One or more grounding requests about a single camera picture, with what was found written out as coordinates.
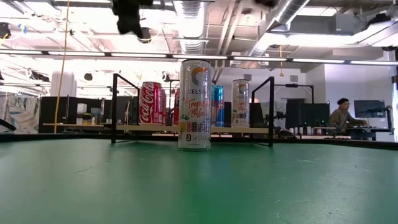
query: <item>person sitting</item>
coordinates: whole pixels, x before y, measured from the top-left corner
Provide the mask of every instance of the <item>person sitting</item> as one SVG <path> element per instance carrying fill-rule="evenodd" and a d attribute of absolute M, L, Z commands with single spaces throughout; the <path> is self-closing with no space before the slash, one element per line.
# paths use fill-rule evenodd
<path fill-rule="evenodd" d="M 355 125 L 368 125 L 367 121 L 353 118 L 348 112 L 349 100 L 342 98 L 337 101 L 338 109 L 330 115 L 329 124 L 331 127 L 336 127 L 337 131 L 345 132 L 347 127 Z"/>

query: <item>red can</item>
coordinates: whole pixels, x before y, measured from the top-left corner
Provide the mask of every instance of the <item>red can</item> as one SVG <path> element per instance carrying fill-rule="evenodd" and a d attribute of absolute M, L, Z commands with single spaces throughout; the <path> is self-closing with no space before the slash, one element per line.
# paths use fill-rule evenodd
<path fill-rule="evenodd" d="M 139 124 L 162 125 L 162 123 L 162 85 L 157 82 L 144 82 L 139 94 Z"/>
<path fill-rule="evenodd" d="M 162 89 L 163 99 L 162 99 L 162 110 L 163 110 L 163 125 L 166 125 L 167 120 L 167 95 L 166 91 Z"/>
<path fill-rule="evenodd" d="M 177 91 L 174 94 L 174 117 L 173 117 L 173 124 L 178 125 L 178 121 L 180 119 L 180 89 L 177 89 Z"/>

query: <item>can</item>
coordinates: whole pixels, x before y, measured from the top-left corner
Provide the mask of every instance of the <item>can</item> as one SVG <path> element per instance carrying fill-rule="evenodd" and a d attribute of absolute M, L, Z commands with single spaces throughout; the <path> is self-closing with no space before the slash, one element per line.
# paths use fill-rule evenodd
<path fill-rule="evenodd" d="M 249 123 L 249 81 L 232 81 L 231 127 L 250 127 Z"/>
<path fill-rule="evenodd" d="M 311 127 L 307 127 L 307 135 L 312 135 Z"/>
<path fill-rule="evenodd" d="M 161 125 L 162 115 L 162 85 L 157 82 L 142 83 L 139 94 L 139 124 Z"/>
<path fill-rule="evenodd" d="M 224 87 L 213 85 L 211 92 L 211 125 L 224 127 Z"/>
<path fill-rule="evenodd" d="M 178 147 L 186 150 L 210 148 L 211 65 L 203 60 L 181 64 Z"/>
<path fill-rule="evenodd" d="M 178 121 L 180 119 L 179 108 L 180 108 L 180 89 L 177 89 L 174 94 L 174 116 L 173 116 L 173 124 L 176 126 L 178 125 Z"/>
<path fill-rule="evenodd" d="M 166 125 L 166 120 L 168 117 L 168 113 L 167 113 L 167 95 L 166 95 L 166 91 L 162 88 L 162 114 L 163 114 L 163 120 L 162 120 L 162 124 Z"/>

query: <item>green table surface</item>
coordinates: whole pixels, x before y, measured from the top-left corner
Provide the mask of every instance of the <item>green table surface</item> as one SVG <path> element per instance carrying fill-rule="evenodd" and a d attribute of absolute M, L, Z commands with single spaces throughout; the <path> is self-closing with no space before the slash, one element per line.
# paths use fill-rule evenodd
<path fill-rule="evenodd" d="M 73 139 L 0 144 L 0 223 L 397 223 L 398 152 Z"/>

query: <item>celsius logo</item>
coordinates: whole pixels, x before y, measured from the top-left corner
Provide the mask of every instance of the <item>celsius logo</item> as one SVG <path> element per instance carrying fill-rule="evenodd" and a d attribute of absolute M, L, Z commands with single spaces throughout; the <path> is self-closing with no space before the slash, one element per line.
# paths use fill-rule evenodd
<path fill-rule="evenodd" d="M 199 85 L 199 80 L 197 79 L 197 74 L 200 72 L 205 72 L 207 71 L 207 68 L 195 68 L 192 73 L 191 73 L 191 80 L 193 82 L 193 84 L 195 85 Z"/>
<path fill-rule="evenodd" d="M 240 94 L 244 94 L 244 89 L 245 89 L 246 85 L 245 84 L 240 84 L 238 85 L 238 90 Z"/>

